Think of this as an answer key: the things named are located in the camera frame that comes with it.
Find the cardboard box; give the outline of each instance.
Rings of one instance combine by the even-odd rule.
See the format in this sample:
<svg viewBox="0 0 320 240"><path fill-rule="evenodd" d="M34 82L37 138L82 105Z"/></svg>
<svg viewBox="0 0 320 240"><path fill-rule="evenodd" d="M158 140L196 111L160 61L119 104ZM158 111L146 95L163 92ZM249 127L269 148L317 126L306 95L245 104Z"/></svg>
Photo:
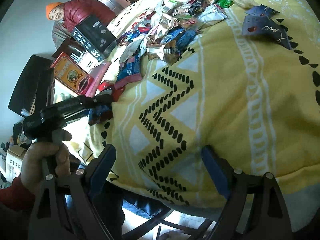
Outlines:
<svg viewBox="0 0 320 240"><path fill-rule="evenodd" d="M80 68L67 54L62 52L51 66L54 76L77 95L84 95L91 83L92 76Z"/></svg>
<svg viewBox="0 0 320 240"><path fill-rule="evenodd" d="M9 147L5 162L5 179L8 182L12 183L13 179L20 175L22 160L26 151L26 149L17 145Z"/></svg>

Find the green snack package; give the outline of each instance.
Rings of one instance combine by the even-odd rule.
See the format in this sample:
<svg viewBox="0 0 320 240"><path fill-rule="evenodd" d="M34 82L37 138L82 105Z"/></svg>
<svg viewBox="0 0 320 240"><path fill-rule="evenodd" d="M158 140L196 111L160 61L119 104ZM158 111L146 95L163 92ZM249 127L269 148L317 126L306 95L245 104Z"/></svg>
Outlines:
<svg viewBox="0 0 320 240"><path fill-rule="evenodd" d="M216 3L220 8L229 8L231 5L233 5L233 1L231 0L218 0Z"/></svg>

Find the barcode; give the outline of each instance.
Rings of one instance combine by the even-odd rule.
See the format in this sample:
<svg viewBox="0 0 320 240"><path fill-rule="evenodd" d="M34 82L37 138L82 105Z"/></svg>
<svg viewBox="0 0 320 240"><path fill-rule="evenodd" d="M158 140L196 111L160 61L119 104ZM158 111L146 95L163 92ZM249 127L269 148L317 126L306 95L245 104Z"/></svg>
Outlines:
<svg viewBox="0 0 320 240"><path fill-rule="evenodd" d="M162 53L162 48L147 48L149 53Z"/></svg>
<svg viewBox="0 0 320 240"><path fill-rule="evenodd" d="M167 41L168 41L171 37L172 37L172 35L166 35L166 36L162 39L162 41L160 42L160 44L166 44Z"/></svg>
<svg viewBox="0 0 320 240"><path fill-rule="evenodd" d="M164 49L163 54L175 54L176 48Z"/></svg>

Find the metal screw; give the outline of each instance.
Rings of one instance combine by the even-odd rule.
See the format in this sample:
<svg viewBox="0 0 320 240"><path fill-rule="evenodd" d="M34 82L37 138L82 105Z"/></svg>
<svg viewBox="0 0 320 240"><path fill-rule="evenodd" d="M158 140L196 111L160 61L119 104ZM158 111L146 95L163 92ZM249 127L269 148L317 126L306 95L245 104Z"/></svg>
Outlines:
<svg viewBox="0 0 320 240"><path fill-rule="evenodd" d="M267 177L268 179L272 179L272 178L273 178L273 174L270 173L270 172L267 172L267 173L266 173L266 177Z"/></svg>
<svg viewBox="0 0 320 240"><path fill-rule="evenodd" d="M52 180L53 179L53 175L52 174L49 174L45 177L46 180Z"/></svg>
<svg viewBox="0 0 320 240"><path fill-rule="evenodd" d="M233 169L233 172L234 172L235 174L241 174L241 173L242 173L242 170L241 170L240 168L234 168L234 169Z"/></svg>
<svg viewBox="0 0 320 240"><path fill-rule="evenodd" d="M76 171L76 174L77 174L77 175L84 174L84 169L78 169L78 170Z"/></svg>

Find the hand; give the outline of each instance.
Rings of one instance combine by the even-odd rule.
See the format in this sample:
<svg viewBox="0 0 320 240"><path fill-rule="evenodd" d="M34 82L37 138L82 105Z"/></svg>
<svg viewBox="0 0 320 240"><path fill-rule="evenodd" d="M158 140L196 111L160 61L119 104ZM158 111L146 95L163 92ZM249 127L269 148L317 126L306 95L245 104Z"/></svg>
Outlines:
<svg viewBox="0 0 320 240"><path fill-rule="evenodd" d="M64 141L70 141L72 135L64 131ZM57 146L50 142L33 143L22 161L21 182L32 194L37 195L43 181L41 160L56 155L58 176L70 175L69 150L65 144Z"/></svg>

